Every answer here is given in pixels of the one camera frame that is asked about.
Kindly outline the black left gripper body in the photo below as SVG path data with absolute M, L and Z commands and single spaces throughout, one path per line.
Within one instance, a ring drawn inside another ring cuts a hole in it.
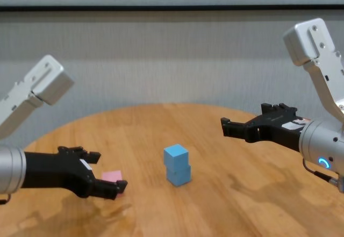
M 73 155 L 25 153 L 26 173 L 22 188 L 63 188 L 80 198 L 92 196 L 96 181 L 91 168 Z

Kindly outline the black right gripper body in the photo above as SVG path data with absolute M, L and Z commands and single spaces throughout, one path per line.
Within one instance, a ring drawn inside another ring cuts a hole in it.
M 294 114 L 263 114 L 245 124 L 245 141 L 270 141 L 298 152 L 300 134 L 309 122 L 309 119 Z

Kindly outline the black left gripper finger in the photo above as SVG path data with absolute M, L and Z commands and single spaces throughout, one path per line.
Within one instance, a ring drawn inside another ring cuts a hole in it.
M 123 194 L 128 182 L 126 180 L 119 180 L 116 182 L 109 182 L 97 179 L 92 187 L 92 196 L 115 200 L 119 194 Z
M 58 153 L 64 155 L 73 155 L 78 157 L 79 159 L 83 159 L 85 162 L 90 164 L 97 164 L 98 160 L 101 157 L 101 153 L 99 152 L 88 152 L 83 147 L 65 147 L 59 146 Z

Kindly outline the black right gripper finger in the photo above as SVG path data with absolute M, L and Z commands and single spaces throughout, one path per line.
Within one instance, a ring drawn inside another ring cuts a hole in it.
M 284 103 L 279 104 L 268 104 L 262 103 L 261 104 L 261 112 L 263 116 L 273 116 L 276 117 L 277 115 L 281 114 L 292 114 L 293 116 L 296 115 L 297 108 L 292 106 L 287 106 Z
M 220 119 L 223 136 L 230 138 L 243 139 L 246 142 L 258 142 L 259 134 L 256 126 L 248 123 L 232 122 L 228 118 Z

